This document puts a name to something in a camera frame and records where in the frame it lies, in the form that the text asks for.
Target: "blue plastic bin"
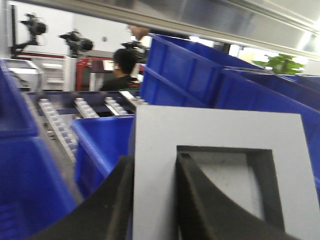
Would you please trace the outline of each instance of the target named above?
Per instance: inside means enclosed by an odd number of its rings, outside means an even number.
[[[151,104],[166,105],[168,99],[168,105],[176,101],[175,106],[190,106],[189,102],[192,107],[212,106],[225,66],[262,70],[197,42],[156,34],[151,36],[152,44],[140,88],[141,97]],[[151,71],[167,81],[155,77]]]
[[[1,240],[23,240],[75,207],[41,139],[0,140]]]
[[[311,75],[285,75],[297,83],[300,83],[308,88],[320,92],[320,76]]]
[[[78,119],[75,181],[84,197],[93,193],[122,155],[128,154],[134,115]]]
[[[251,73],[247,71],[237,71],[236,73],[299,103],[320,110],[320,92],[300,84],[299,81],[268,73]]]
[[[36,122],[28,111],[5,61],[0,59],[0,140],[37,136]]]
[[[320,112],[234,71],[223,70],[215,108],[301,114],[313,174],[320,180]]]

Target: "camera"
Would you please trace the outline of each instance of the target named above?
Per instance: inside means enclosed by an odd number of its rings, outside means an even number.
[[[90,39],[82,37],[77,30],[60,35],[59,38],[64,39],[69,46],[71,58],[78,58],[79,52],[87,52],[94,47],[94,43]]]
[[[147,62],[149,48],[143,46],[139,41],[129,41],[126,43],[122,43],[122,46],[132,51],[136,55],[138,63],[145,64]]]
[[[47,26],[43,22],[41,22],[38,17],[29,13],[25,15],[29,19],[26,21],[20,21],[20,22],[28,28],[31,36],[35,37],[37,35],[44,34],[47,31]]]

